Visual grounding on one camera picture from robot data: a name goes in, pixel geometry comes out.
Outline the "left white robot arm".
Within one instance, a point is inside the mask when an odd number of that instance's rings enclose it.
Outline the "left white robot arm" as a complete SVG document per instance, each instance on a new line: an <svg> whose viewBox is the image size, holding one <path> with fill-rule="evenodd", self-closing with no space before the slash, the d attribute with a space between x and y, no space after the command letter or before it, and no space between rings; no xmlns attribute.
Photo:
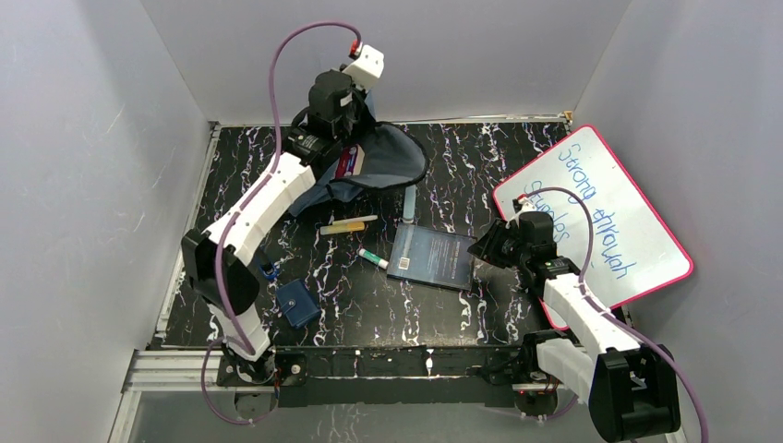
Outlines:
<svg viewBox="0 0 783 443"><path fill-rule="evenodd" d="M288 132L275 130L276 151L259 179L217 221L182 239L186 284L215 316L223 354L249 383L266 384L276 374L256 308L259 276L274 278L276 268L259 247L285 213L333 196L328 184L341 154L357 129L372 122L366 97L345 67L317 75Z"/></svg>

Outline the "blue student backpack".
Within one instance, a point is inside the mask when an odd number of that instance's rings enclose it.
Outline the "blue student backpack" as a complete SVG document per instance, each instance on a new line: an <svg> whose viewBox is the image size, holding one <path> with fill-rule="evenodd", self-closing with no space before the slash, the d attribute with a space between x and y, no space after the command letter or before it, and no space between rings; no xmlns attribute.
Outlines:
<svg viewBox="0 0 783 443"><path fill-rule="evenodd" d="M309 166L315 185L297 198L288 209L296 217L306 209L337 200L349 202L364 191L380 192L407 188L418 184L427 174L430 157L423 144L407 134L398 125L376 119L373 97L374 124L364 134L348 143L317 137L304 122L302 110L292 122L283 142L283 149ZM360 145L365 152L361 173L336 178L335 170L345 147Z"/></svg>

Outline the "dark blue notebook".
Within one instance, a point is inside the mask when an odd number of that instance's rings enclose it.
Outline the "dark blue notebook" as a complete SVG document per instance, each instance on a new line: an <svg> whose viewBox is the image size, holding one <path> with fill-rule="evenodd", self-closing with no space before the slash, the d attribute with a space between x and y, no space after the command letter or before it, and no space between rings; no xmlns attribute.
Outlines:
<svg viewBox="0 0 783 443"><path fill-rule="evenodd" d="M475 258L468 247L475 241L469 235L400 224L386 274L395 280L469 291L473 286Z"/></svg>

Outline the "green white glue stick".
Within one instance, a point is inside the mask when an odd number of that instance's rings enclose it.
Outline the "green white glue stick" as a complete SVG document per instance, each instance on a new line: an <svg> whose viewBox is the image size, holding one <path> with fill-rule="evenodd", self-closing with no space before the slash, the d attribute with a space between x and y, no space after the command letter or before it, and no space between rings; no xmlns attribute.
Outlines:
<svg viewBox="0 0 783 443"><path fill-rule="evenodd" d="M386 259L384 259L384 258L382 258L382 257L380 257L380 256L378 256L378 255L376 255L376 254L374 254L372 252L367 251L365 248L360 248L358 250L357 254L361 258L371 262L372 264L374 264L375 266L377 266L380 269L387 269L388 266L389 266L389 261L388 260L386 260Z"/></svg>

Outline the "teal eraser case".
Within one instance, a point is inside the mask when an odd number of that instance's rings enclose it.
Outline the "teal eraser case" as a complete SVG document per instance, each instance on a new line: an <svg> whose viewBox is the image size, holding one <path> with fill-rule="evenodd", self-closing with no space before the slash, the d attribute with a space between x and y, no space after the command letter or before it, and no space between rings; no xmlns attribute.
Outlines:
<svg viewBox="0 0 783 443"><path fill-rule="evenodd" d="M404 191L402 221L411 224L416 216L416 186L408 186Z"/></svg>

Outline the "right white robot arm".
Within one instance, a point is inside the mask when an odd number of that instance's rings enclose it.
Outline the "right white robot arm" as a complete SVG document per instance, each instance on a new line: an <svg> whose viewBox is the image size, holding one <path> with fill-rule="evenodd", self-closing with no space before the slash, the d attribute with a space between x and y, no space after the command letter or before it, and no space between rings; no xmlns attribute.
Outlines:
<svg viewBox="0 0 783 443"><path fill-rule="evenodd" d="M557 312L574 336L557 330L526 335L520 368L527 379L542 382L552 375L586 401L593 426L607 442L680 429L674 369L615 325L611 311L580 280L580 269L559 254L547 213L496 219L467 250L492 266L516 269L524 286Z"/></svg>

